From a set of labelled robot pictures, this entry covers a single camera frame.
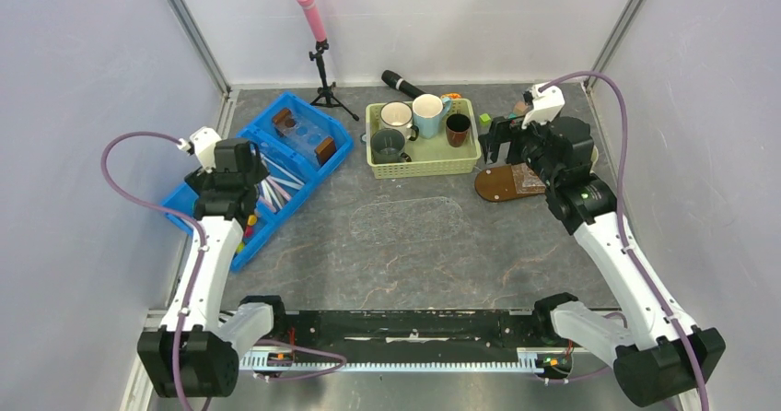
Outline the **clear textured toothbrush holder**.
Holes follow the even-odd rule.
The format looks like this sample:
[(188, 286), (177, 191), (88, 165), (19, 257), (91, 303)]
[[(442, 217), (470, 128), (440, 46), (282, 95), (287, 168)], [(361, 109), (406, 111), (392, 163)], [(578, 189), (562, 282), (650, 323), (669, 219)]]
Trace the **clear textured toothbrush holder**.
[(519, 196), (545, 193), (545, 184), (525, 163), (511, 167), (513, 183)]

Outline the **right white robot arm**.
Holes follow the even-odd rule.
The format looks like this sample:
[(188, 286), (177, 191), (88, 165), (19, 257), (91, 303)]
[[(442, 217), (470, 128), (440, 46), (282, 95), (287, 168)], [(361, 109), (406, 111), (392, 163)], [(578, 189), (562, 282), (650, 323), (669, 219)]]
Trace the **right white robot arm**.
[(696, 390), (707, 409), (705, 385), (726, 342), (681, 308), (632, 238), (615, 193), (591, 169), (589, 125), (558, 117), (523, 127), (499, 117), (479, 141), (486, 161), (496, 161), (508, 144), (507, 164), (524, 164), (541, 180), (549, 210), (599, 268), (627, 322), (621, 326), (560, 293), (535, 302), (534, 337), (545, 345), (563, 338), (584, 347), (612, 369), (634, 405)]

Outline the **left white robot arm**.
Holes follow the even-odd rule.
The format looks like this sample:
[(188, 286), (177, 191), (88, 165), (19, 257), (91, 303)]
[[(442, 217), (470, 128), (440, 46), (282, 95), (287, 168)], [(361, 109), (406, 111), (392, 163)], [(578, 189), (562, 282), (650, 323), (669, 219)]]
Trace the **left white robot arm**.
[(231, 395), (240, 358), (259, 340), (278, 344), (289, 332), (278, 296), (248, 296), (220, 321), (229, 269), (269, 172), (245, 138), (215, 142), (212, 158), (185, 179), (197, 197), (185, 217), (193, 236), (180, 286), (157, 330), (141, 333), (137, 344), (154, 390), (165, 398)]

